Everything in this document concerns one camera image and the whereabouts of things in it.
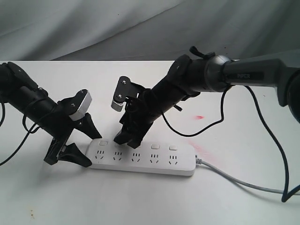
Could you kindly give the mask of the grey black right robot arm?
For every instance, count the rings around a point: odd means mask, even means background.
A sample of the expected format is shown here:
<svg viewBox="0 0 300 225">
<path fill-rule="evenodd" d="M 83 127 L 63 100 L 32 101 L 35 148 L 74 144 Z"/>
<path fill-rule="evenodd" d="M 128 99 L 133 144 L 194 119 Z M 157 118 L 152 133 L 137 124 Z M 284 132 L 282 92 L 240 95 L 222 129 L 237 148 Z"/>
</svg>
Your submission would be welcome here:
<svg viewBox="0 0 300 225">
<path fill-rule="evenodd" d="M 121 76 L 112 108 L 125 110 L 120 119 L 117 144 L 140 146 L 153 122 L 180 101 L 203 92 L 225 92 L 234 85 L 272 87 L 280 106 L 288 106 L 295 119 L 300 118 L 300 52 L 291 50 L 241 60 L 214 52 L 203 54 L 195 47 L 178 57 L 167 74 L 152 88 L 145 88 Z"/>
</svg>

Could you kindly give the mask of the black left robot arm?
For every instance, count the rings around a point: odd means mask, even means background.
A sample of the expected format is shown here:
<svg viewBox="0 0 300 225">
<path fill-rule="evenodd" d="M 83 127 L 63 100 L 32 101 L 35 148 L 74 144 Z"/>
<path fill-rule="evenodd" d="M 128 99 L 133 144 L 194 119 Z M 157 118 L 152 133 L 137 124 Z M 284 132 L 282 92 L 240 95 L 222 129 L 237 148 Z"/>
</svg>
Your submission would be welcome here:
<svg viewBox="0 0 300 225">
<path fill-rule="evenodd" d="M 44 158 L 46 163 L 53 165 L 58 161 L 67 161 L 82 167 L 92 165 L 75 143 L 66 144 L 75 129 L 91 139 L 101 138 L 87 112 L 92 102 L 87 89 L 54 102 L 48 92 L 39 87 L 21 67 L 7 62 L 0 65 L 0 98 L 20 111 L 24 119 L 29 118 L 52 136 Z"/>
</svg>

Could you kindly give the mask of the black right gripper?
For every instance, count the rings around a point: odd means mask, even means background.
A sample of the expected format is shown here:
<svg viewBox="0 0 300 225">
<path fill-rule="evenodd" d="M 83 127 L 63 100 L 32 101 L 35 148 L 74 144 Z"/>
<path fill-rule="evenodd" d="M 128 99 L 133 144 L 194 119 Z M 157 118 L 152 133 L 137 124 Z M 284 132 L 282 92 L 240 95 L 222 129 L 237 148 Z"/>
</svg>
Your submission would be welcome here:
<svg viewBox="0 0 300 225">
<path fill-rule="evenodd" d="M 125 112 L 120 119 L 122 128 L 115 143 L 127 143 L 138 148 L 153 122 L 164 112 L 164 88 L 137 88 L 136 97 L 127 97 Z"/>
</svg>

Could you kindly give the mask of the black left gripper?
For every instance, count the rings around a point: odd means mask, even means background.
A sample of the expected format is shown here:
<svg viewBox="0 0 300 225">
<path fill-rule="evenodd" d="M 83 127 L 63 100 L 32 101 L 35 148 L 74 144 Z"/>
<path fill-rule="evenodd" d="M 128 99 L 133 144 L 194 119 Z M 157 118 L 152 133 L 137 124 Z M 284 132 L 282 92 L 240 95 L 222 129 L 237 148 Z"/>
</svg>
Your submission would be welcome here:
<svg viewBox="0 0 300 225">
<path fill-rule="evenodd" d="M 49 97 L 35 100 L 35 123 L 52 136 L 44 161 L 48 164 L 66 161 L 82 167 L 90 167 L 92 161 L 78 149 L 76 144 L 66 145 L 66 142 L 75 128 L 92 140 L 102 136 L 88 112 L 80 120 L 71 120 L 69 116 L 75 112 L 72 103 L 79 104 L 79 96 L 65 98 L 57 103 Z"/>
</svg>

